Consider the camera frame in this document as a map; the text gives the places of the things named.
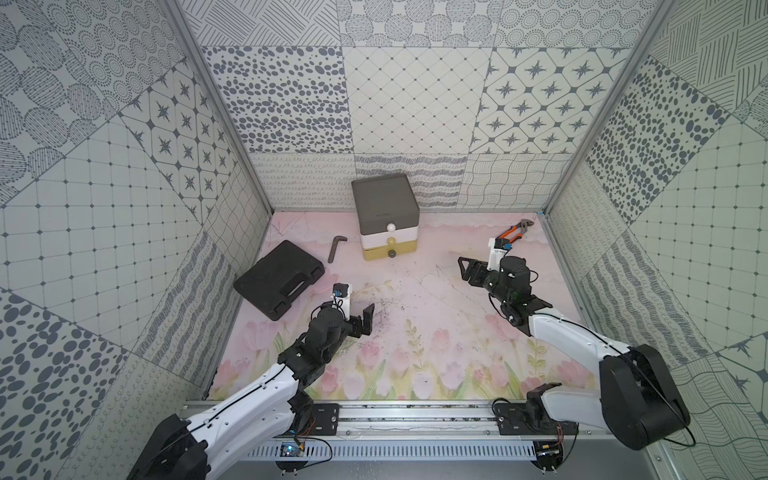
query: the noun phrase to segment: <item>yellow drawer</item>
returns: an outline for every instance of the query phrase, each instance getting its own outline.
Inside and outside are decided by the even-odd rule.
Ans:
[[[363,250],[362,258],[366,260],[376,260],[379,258],[394,257],[395,255],[415,252],[416,242],[417,240],[412,240],[410,242],[393,243],[392,245],[385,245],[384,247]]]

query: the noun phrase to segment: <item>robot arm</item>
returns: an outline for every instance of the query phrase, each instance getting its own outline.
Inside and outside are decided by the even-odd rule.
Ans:
[[[510,231],[524,232],[527,226],[519,223]],[[485,288],[494,308],[493,299],[499,302],[499,315],[579,362],[600,385],[599,390],[586,390],[548,383],[531,390],[526,415],[532,425],[542,431],[557,421],[593,425],[610,430],[635,450],[688,426],[689,412],[656,349],[629,346],[570,321],[532,293],[531,271],[524,259],[508,255],[510,241],[502,235],[488,245],[487,263],[458,259],[462,279]]]
[[[214,480],[261,441],[304,431],[313,406],[304,389],[347,336],[371,334],[374,305],[362,318],[350,316],[350,293],[348,285],[335,284],[309,329],[259,379],[186,422],[177,415],[161,422],[127,480]]]

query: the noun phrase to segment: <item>pliers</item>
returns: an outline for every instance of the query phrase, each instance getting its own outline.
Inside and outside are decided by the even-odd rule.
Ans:
[[[533,225],[533,220],[528,220],[527,218],[524,218],[523,220],[520,220],[520,223],[517,225],[512,225],[509,227],[509,230],[505,231],[501,235],[499,235],[496,238],[507,238],[509,240],[509,243],[514,243],[517,240],[520,240],[523,237],[523,233],[528,231],[528,227]],[[512,238],[508,238],[508,235],[515,234]]]

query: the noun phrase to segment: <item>black cable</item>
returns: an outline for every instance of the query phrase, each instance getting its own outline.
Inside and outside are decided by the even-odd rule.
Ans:
[[[333,447],[331,446],[331,444],[329,444],[329,443],[328,443],[328,442],[326,442],[325,440],[323,440],[323,439],[320,439],[320,438],[318,438],[318,437],[306,437],[306,438],[304,439],[304,443],[305,443],[305,444],[306,444],[306,440],[318,440],[318,441],[320,441],[320,442],[322,442],[322,443],[325,443],[326,445],[328,445],[328,449],[329,449],[329,450],[330,450],[330,452],[331,452],[331,456],[330,456],[329,458],[326,458],[325,460],[321,460],[320,462],[317,462],[317,463],[313,463],[313,464],[311,464],[311,465],[304,465],[304,466],[301,468],[302,470],[304,470],[305,468],[313,467],[313,466],[315,466],[315,465],[320,465],[321,463],[330,462],[331,460],[333,460]]]
[[[149,460],[148,460],[148,461],[147,461],[147,462],[146,462],[144,465],[142,465],[142,466],[141,466],[141,468],[139,468],[139,469],[136,471],[136,473],[134,473],[134,474],[133,474],[133,475],[132,475],[132,476],[131,476],[131,477],[130,477],[128,480],[134,480],[134,478],[136,478],[136,477],[137,477],[137,475],[139,475],[139,473],[141,473],[141,472],[142,472],[142,471],[143,471],[143,470],[144,470],[146,467],[148,467],[149,465],[151,465],[151,464],[152,464],[152,462],[154,462],[154,460],[155,460],[157,457],[159,457],[160,455],[162,455],[162,454],[163,454],[163,452],[165,452],[166,450],[168,450],[170,447],[172,447],[172,446],[176,445],[176,444],[177,444],[178,442],[180,442],[182,439],[185,439],[185,438],[186,438],[186,437],[188,437],[189,435],[192,435],[192,433],[193,433],[193,432],[196,432],[198,429],[201,429],[201,428],[203,428],[203,427],[204,427],[204,426],[206,426],[206,425],[210,425],[210,423],[211,423],[213,420],[215,420],[215,419],[216,419],[216,417],[218,417],[219,415],[221,415],[222,413],[224,413],[224,411],[225,411],[225,410],[227,410],[228,408],[230,408],[230,407],[231,407],[232,405],[234,405],[235,403],[238,403],[240,400],[244,399],[245,397],[247,397],[247,396],[248,396],[248,395],[250,395],[251,393],[253,393],[253,392],[256,392],[258,389],[262,389],[264,385],[266,385],[267,383],[269,383],[269,382],[273,381],[275,378],[277,378],[277,376],[278,376],[280,373],[283,373],[283,370],[285,370],[285,369],[286,369],[286,366],[285,366],[285,365],[283,365],[283,368],[282,368],[282,369],[280,369],[280,371],[279,371],[278,373],[276,373],[276,374],[275,374],[275,376],[273,376],[271,379],[267,380],[267,381],[266,381],[266,382],[264,382],[264,383],[260,383],[258,386],[256,386],[256,388],[254,388],[254,389],[253,389],[253,390],[251,390],[250,392],[248,392],[248,393],[246,393],[245,395],[241,396],[240,398],[236,399],[236,400],[235,400],[235,401],[233,401],[232,403],[225,405],[225,406],[224,406],[224,408],[222,408],[221,410],[219,410],[219,412],[218,412],[216,415],[214,415],[214,416],[210,417],[209,419],[205,419],[205,420],[203,420],[203,423],[199,424],[199,425],[198,425],[198,426],[196,426],[195,428],[193,428],[193,429],[189,430],[188,432],[184,433],[184,434],[183,434],[181,437],[179,437],[178,439],[175,439],[174,441],[172,441],[171,443],[169,443],[167,446],[163,447],[163,448],[162,448],[162,449],[161,449],[161,450],[160,450],[160,451],[159,451],[157,454],[155,454],[155,455],[154,455],[152,458],[150,458],[150,459],[149,459]]]
[[[499,315],[501,318],[503,318],[503,319],[505,319],[505,320],[509,321],[509,318],[508,318],[508,317],[506,317],[506,316],[503,316],[503,315],[502,315],[502,313],[498,311],[498,308],[496,308],[496,305],[494,305],[494,304],[493,304],[493,296],[492,296],[490,293],[488,294],[488,301],[489,301],[489,302],[491,302],[491,306],[493,307],[493,309],[494,309],[494,310],[496,310],[496,313],[498,313],[498,315]]]
[[[622,352],[620,352],[616,347],[614,347],[610,343],[606,342],[605,339],[603,337],[599,336],[596,332],[592,331],[591,329],[589,329],[586,326],[583,326],[583,325],[581,325],[579,323],[572,322],[572,321],[570,321],[568,319],[564,319],[564,318],[561,318],[559,316],[551,315],[550,313],[537,312],[536,315],[550,316],[550,317],[552,317],[554,319],[557,319],[557,320],[560,320],[562,322],[570,323],[571,325],[576,325],[578,327],[581,327],[582,329],[587,330],[595,338],[599,339],[602,343],[607,345],[609,348],[614,350],[616,353],[618,353],[619,354],[619,358],[624,360],[624,362],[627,363],[630,366],[630,368],[632,368],[635,372],[639,373],[640,376],[642,376],[643,379],[648,383],[648,385],[650,385],[650,387],[656,392],[656,394],[659,395],[659,398],[661,398],[664,401],[664,403],[667,404],[667,406],[672,411],[672,413],[677,417],[678,420],[680,420],[680,424],[685,428],[686,432],[688,432],[688,435],[690,435],[691,441],[693,443],[681,443],[681,442],[677,442],[675,440],[669,440],[667,438],[665,438],[664,440],[667,440],[670,443],[674,443],[675,445],[681,445],[683,447],[695,447],[696,446],[696,437],[694,436],[694,433],[690,430],[690,428],[688,428],[688,425],[686,425],[685,420],[683,420],[683,418],[680,415],[677,414],[677,410],[675,410],[675,408],[672,406],[672,404],[669,403],[669,400],[667,400],[667,398],[659,391],[659,389],[654,385],[654,383],[651,382],[651,380],[648,378],[648,376],[645,375],[645,372],[643,372],[643,370],[640,369],[640,367],[638,367],[637,365],[632,363],[631,360],[625,358],[624,354]]]
[[[578,426],[579,426],[579,424],[576,424],[576,434],[574,435],[574,442],[571,443],[571,449],[568,450],[568,454],[565,456],[565,458],[563,458],[563,461],[560,462],[560,465],[559,465],[560,467],[563,466],[565,461],[568,460],[568,457],[570,457],[571,453],[574,451],[574,447],[576,446],[576,438],[578,437]]]

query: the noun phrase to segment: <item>wavy line pattern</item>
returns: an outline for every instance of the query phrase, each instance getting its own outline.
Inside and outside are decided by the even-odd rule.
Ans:
[[[671,445],[688,478],[765,478],[768,427],[760,420],[716,355],[671,370],[691,412],[697,445]],[[688,442],[682,432],[670,436]]]
[[[587,273],[581,288],[593,318],[616,339],[647,343],[671,366],[712,353],[629,230]]]
[[[224,341],[223,325],[234,321],[239,297],[229,288],[235,272],[207,231],[197,236],[185,263],[135,353],[202,386],[209,353]]]
[[[355,155],[358,178],[407,174],[421,208],[455,207],[466,163],[456,155]]]

